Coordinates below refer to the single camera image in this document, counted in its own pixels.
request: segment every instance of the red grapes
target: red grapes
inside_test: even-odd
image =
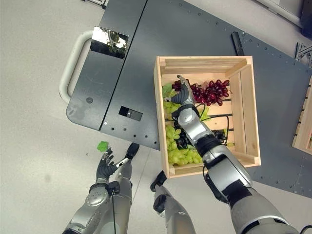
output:
[[[227,79],[224,82],[219,79],[214,82],[213,80],[209,82],[204,82],[202,85],[197,83],[191,85],[193,91],[194,99],[197,103],[206,104],[210,106],[213,103],[217,103],[219,106],[222,106],[223,99],[222,97],[227,98],[229,96],[228,89],[226,86],[230,84],[230,81]],[[175,91],[181,90],[181,81],[177,80],[172,85],[172,89]]]

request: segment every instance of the screw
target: screw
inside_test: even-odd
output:
[[[93,102],[93,98],[92,97],[87,97],[86,101],[91,104]]]

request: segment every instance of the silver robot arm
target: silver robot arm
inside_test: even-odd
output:
[[[171,101],[182,106],[175,116],[208,169],[204,177],[207,185],[218,200],[229,204],[236,233],[299,234],[272,203],[253,189],[252,179],[244,166],[200,121],[188,81],[177,77],[182,89]]]
[[[109,183],[109,177],[129,161],[128,158],[124,158],[114,164],[111,162],[113,158],[111,153],[111,149],[104,152],[97,167],[96,183],[90,187],[84,204],[76,211],[63,234],[93,234],[105,213],[108,212],[111,205],[109,202],[111,192],[119,189],[117,188],[119,184]]]

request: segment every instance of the black cable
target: black cable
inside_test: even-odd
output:
[[[226,143],[228,142],[228,135],[229,135],[229,126],[230,126],[230,120],[229,120],[229,117],[227,115],[217,115],[217,116],[212,116],[212,117],[209,117],[209,118],[206,118],[206,119],[203,119],[202,121],[205,121],[205,120],[208,120],[208,119],[211,119],[211,118],[217,118],[217,117],[226,117],[227,120],[228,120],[228,127],[226,129],[226,139],[225,139],[225,142],[223,145],[226,145]]]
[[[204,105],[204,110],[203,110],[203,112],[201,113],[199,119],[201,119],[201,117],[202,117],[202,115],[203,115],[203,113],[205,112],[205,109],[206,109],[206,105],[205,105],[205,104],[201,104],[201,105]]]
[[[309,228],[312,228],[312,225],[307,225],[307,226],[305,226],[305,227],[301,230],[300,234],[305,233],[306,230],[309,229]]]
[[[204,177],[204,180],[206,181],[205,172],[204,172],[204,171],[205,171],[205,167],[206,167],[206,166],[205,166],[205,164],[204,164],[204,166],[203,166],[203,177]]]
[[[114,232],[115,232],[115,234],[116,234],[114,192],[112,193],[112,206],[113,206]]]

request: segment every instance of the reflective panel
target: reflective panel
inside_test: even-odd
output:
[[[91,50],[102,54],[124,59],[126,55],[129,36],[108,30],[94,27],[91,41]]]

